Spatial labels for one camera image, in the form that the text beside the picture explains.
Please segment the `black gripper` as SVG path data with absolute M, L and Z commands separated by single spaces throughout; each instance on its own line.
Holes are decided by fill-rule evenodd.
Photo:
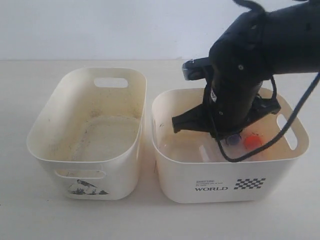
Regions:
M 273 78 L 271 84 L 271 97 L 263 98 L 259 94 L 261 82 L 254 85 L 229 85 L 219 79 L 207 80 L 202 103 L 171 118 L 173 132 L 204 132 L 214 139 L 238 135 L 253 123 L 280 111 Z

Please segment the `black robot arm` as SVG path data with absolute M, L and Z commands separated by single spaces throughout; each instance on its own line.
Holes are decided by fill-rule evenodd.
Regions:
M 316 73 L 320 70 L 320 3 L 303 0 L 274 11 L 252 0 L 210 47 L 206 57 L 183 63 L 187 81 L 204 79 L 202 102 L 172 118 L 175 133 L 183 130 L 224 138 L 281 106 L 276 96 L 263 98 L 264 81 L 276 75 Z

